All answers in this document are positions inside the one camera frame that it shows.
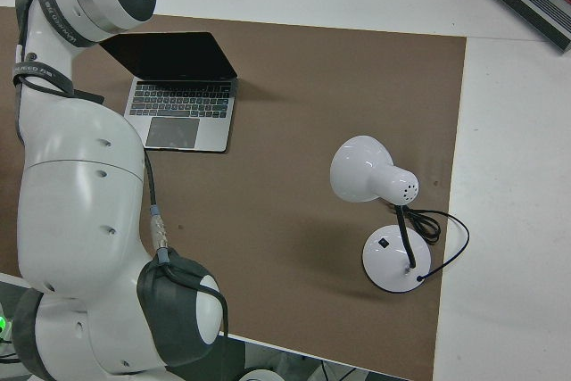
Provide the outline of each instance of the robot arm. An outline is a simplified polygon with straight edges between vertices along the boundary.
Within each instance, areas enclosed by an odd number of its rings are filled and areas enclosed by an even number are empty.
[[[219,332],[213,276],[172,249],[151,258],[140,242],[137,133],[71,80],[80,52],[148,20],[155,1],[17,0],[18,258],[33,289],[13,343],[42,379],[174,379],[164,367],[202,357]]]

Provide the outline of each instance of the open laptop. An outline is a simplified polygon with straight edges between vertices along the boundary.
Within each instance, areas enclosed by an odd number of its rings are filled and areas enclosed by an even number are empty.
[[[125,33],[101,46],[134,75],[124,116],[145,148],[226,150],[237,75],[211,33]]]

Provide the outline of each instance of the velcro strap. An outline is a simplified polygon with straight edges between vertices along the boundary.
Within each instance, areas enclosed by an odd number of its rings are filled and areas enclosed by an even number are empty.
[[[67,76],[42,62],[18,62],[12,69],[14,85],[20,84],[19,77],[36,76],[47,80],[50,84],[58,87],[68,97],[73,97],[73,83]]]

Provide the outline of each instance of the black screen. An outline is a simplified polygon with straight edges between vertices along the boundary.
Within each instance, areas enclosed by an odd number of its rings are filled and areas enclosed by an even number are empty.
[[[220,80],[236,72],[211,33],[124,33],[101,46],[138,78]]]

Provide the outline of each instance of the lamp head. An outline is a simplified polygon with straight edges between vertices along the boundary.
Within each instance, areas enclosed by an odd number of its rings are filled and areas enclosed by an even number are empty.
[[[373,137],[346,141],[335,154],[329,172],[334,192],[351,203],[382,198],[394,205],[406,205],[418,195],[416,176],[396,167],[386,148]]]

